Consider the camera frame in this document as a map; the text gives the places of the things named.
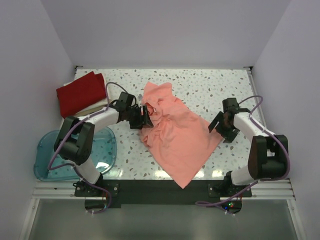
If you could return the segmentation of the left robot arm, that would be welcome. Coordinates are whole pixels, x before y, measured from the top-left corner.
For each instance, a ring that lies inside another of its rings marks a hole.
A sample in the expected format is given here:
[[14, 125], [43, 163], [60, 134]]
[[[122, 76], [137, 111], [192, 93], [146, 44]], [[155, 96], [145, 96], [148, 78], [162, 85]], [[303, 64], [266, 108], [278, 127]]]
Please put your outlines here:
[[99, 196], [104, 190], [103, 174], [91, 159], [94, 135], [123, 121], [127, 121], [132, 130], [154, 126], [147, 106], [138, 105], [134, 95], [123, 91], [118, 99], [108, 101], [101, 110], [84, 117], [66, 117], [59, 130], [53, 146], [54, 154], [67, 161], [67, 165], [86, 183], [85, 189], [92, 196]]

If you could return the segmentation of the salmon pink t-shirt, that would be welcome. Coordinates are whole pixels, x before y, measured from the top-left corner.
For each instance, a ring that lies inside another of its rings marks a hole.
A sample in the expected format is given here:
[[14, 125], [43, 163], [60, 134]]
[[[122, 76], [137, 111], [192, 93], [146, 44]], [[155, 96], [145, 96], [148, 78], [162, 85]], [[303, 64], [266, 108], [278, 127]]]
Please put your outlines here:
[[209, 122], [174, 96], [169, 82], [148, 82], [141, 103], [147, 106], [153, 127], [142, 128], [140, 140], [159, 166], [184, 189], [205, 165], [222, 136], [209, 132]]

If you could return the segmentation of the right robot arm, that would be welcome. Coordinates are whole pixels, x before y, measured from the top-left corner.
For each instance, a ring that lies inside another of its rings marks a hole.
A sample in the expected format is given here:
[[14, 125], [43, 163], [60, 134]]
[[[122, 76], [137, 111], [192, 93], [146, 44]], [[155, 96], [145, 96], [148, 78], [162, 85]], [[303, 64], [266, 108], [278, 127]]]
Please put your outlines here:
[[247, 165], [227, 172], [221, 184], [213, 187], [214, 191], [233, 197], [241, 187], [286, 178], [291, 168], [287, 137], [268, 130], [253, 117], [252, 110], [240, 107], [234, 97], [224, 99], [222, 107], [208, 130], [216, 131], [226, 143], [243, 133], [250, 142], [250, 150]]

